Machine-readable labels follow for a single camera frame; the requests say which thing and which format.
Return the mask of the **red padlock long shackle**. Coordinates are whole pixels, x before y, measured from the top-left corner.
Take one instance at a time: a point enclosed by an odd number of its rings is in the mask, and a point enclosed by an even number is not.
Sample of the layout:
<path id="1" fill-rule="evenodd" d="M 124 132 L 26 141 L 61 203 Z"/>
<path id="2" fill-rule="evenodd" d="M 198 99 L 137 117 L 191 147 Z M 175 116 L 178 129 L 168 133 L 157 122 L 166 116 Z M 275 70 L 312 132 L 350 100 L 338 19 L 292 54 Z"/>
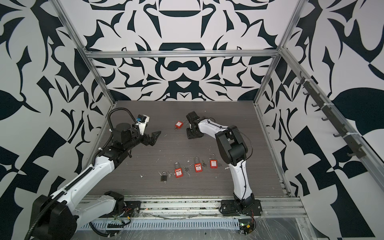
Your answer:
<path id="1" fill-rule="evenodd" d="M 218 168 L 218 160 L 215 154 L 210 154 L 210 168 L 211 169 Z"/>

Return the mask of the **black padlock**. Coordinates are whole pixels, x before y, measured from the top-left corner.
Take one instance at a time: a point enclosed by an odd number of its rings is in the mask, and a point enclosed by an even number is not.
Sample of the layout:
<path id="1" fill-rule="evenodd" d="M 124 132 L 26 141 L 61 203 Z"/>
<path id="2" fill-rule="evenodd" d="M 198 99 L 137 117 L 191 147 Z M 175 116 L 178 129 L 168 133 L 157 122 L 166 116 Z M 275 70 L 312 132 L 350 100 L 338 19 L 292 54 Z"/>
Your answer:
<path id="1" fill-rule="evenodd" d="M 162 172 L 161 173 L 161 182 L 166 182 L 168 179 L 168 173 L 167 172 Z"/>

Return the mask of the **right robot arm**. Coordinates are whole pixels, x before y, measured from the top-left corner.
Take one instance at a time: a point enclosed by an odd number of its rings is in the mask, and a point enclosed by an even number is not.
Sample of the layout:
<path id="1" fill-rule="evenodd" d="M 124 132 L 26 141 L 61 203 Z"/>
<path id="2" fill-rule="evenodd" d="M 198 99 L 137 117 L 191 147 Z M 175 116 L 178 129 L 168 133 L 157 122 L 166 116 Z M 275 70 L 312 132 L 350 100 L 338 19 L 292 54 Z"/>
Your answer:
<path id="1" fill-rule="evenodd" d="M 250 187 L 246 160 L 248 147 L 236 126 L 223 126 L 209 118 L 199 117 L 196 112 L 186 116 L 190 126 L 187 128 L 188 139 L 208 135 L 217 142 L 222 160 L 228 164 L 234 183 L 234 200 L 223 203 L 220 212 L 223 215 L 248 215 L 253 213 L 255 197 Z"/>

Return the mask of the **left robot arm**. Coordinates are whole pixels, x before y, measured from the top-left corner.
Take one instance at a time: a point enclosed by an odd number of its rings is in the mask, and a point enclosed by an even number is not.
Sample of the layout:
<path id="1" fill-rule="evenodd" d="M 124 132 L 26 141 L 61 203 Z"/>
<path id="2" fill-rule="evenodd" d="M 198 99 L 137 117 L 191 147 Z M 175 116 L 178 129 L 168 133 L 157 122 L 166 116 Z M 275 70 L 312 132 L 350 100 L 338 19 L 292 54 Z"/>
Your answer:
<path id="1" fill-rule="evenodd" d="M 110 111 L 107 121 L 111 135 L 104 147 L 96 152 L 92 163 L 72 181 L 49 196 L 41 195 L 32 206 L 30 228 L 25 239 L 70 240 L 82 226 L 107 214 L 119 214 L 124 205 L 124 197 L 115 192 L 107 192 L 99 199 L 78 205 L 97 183 L 114 171 L 139 144 L 154 146 L 161 132 L 151 135 L 145 129 L 150 121 L 147 115 L 138 115 L 133 124 L 120 123 L 113 126 Z"/>

